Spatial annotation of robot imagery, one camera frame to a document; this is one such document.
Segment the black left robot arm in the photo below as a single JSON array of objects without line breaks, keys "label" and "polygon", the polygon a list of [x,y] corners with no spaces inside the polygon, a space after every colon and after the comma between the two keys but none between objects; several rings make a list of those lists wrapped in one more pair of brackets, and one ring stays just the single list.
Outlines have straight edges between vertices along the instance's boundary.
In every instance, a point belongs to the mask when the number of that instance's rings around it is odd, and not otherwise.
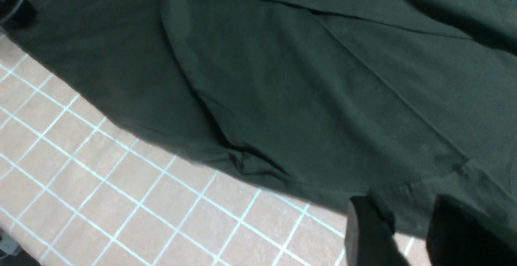
[{"label": "black left robot arm", "polygon": [[0,25],[4,30],[27,27],[36,15],[37,11],[28,0],[0,0]]}]

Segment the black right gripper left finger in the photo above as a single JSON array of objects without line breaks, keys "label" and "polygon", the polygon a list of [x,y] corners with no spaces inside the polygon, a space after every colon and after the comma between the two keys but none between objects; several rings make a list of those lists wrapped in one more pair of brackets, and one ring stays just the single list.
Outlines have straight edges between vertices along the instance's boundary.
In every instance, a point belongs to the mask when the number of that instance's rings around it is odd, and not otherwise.
[{"label": "black right gripper left finger", "polygon": [[374,196],[349,200],[345,253],[349,266],[408,266],[394,238],[395,215]]}]

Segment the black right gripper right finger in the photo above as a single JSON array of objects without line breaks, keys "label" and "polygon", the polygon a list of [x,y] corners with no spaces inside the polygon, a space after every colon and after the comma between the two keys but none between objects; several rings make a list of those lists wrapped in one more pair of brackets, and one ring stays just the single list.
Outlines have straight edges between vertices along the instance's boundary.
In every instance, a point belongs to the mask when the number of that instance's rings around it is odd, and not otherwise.
[{"label": "black right gripper right finger", "polygon": [[515,266],[516,231],[452,196],[439,195],[426,249],[433,266]]}]

